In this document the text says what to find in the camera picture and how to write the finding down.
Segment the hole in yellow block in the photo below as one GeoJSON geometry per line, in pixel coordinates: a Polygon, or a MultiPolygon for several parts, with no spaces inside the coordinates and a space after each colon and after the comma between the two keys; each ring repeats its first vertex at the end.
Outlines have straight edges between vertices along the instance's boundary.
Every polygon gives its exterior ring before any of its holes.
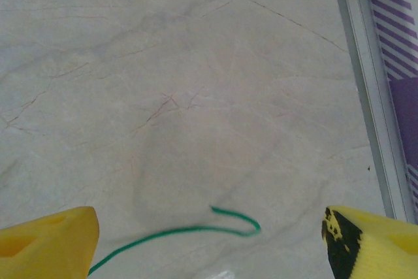
{"type": "Polygon", "coordinates": [[[359,212],[357,213],[357,219],[360,219],[361,222],[367,222],[367,223],[374,223],[381,220],[380,217],[375,217],[373,215],[369,215],[368,213],[359,212]]]}
{"type": "Polygon", "coordinates": [[[44,221],[44,223],[46,224],[46,225],[57,225],[57,224],[59,224],[60,222],[63,222],[64,220],[65,220],[65,216],[61,216],[61,217],[53,217],[53,218],[51,218],[51,219],[46,219],[45,221],[44,221]]]}
{"type": "Polygon", "coordinates": [[[29,236],[0,238],[0,257],[13,257],[35,240],[29,236]]]}
{"type": "Polygon", "coordinates": [[[411,255],[418,255],[418,235],[388,235],[393,244],[411,255]]]}

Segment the yellow foam block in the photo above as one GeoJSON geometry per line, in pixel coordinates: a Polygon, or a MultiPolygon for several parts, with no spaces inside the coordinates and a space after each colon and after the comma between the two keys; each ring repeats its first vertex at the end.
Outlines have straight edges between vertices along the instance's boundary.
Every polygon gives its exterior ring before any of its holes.
{"type": "Polygon", "coordinates": [[[322,223],[335,279],[418,278],[418,226],[343,206],[322,223]]]}
{"type": "Polygon", "coordinates": [[[85,279],[98,239],[93,207],[0,230],[0,278],[85,279]]]}

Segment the green cable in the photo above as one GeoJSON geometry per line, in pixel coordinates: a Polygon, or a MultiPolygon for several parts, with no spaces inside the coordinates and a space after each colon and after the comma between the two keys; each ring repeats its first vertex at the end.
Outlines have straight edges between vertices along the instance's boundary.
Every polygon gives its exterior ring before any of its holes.
{"type": "Polygon", "coordinates": [[[92,268],[90,268],[89,270],[88,275],[91,275],[93,272],[95,272],[97,269],[102,267],[105,263],[110,261],[113,257],[117,256],[118,254],[126,250],[129,250],[130,248],[133,248],[134,246],[137,246],[139,244],[145,243],[147,241],[151,241],[155,238],[166,237],[168,235],[177,235],[179,233],[191,233],[191,232],[201,232],[201,231],[229,233],[229,234],[236,235],[239,237],[252,237],[253,235],[256,235],[261,232],[260,224],[257,221],[255,221],[254,219],[244,214],[241,214],[240,212],[234,212],[232,210],[225,210],[225,209],[214,207],[214,206],[211,206],[210,208],[212,209],[212,212],[214,212],[217,215],[230,216],[230,217],[244,220],[245,222],[252,224],[254,226],[254,230],[240,231],[237,229],[231,229],[231,228],[226,228],[226,227],[216,227],[216,226],[211,226],[211,225],[192,225],[190,227],[180,227],[180,228],[157,232],[152,235],[148,235],[146,237],[140,238],[134,242],[131,242],[129,244],[126,244],[125,246],[122,246],[121,248],[114,250],[112,253],[108,254],[105,258],[103,258],[100,262],[98,262],[96,265],[92,266],[92,268]]]}

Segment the black marking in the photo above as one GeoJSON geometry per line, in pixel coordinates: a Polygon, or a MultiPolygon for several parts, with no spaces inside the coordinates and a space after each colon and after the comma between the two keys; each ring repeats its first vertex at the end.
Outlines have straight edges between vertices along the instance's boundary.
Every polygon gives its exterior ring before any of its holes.
{"type": "Polygon", "coordinates": [[[329,208],[327,208],[325,210],[325,216],[327,217],[327,220],[330,220],[331,219],[331,211],[329,210],[329,208]]]}
{"type": "Polygon", "coordinates": [[[327,222],[323,221],[322,236],[324,238],[325,235],[325,241],[327,242],[328,259],[332,272],[335,279],[349,279],[360,251],[362,231],[335,210],[330,213],[327,209],[326,215],[327,217],[335,217],[342,235],[342,238],[335,239],[327,228],[327,222]]]}
{"type": "Polygon", "coordinates": [[[325,239],[325,235],[327,234],[327,222],[325,220],[322,221],[322,238],[325,239]]]}

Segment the white marble tile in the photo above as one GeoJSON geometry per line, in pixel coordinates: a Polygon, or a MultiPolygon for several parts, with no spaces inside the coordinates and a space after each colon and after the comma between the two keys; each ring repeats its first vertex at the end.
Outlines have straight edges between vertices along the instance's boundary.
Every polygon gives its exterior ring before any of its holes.
{"type": "Polygon", "coordinates": [[[325,207],[383,213],[336,0],[0,0],[0,26],[0,227],[92,205],[95,261],[208,205],[263,228],[92,278],[332,278],[325,207]]]}

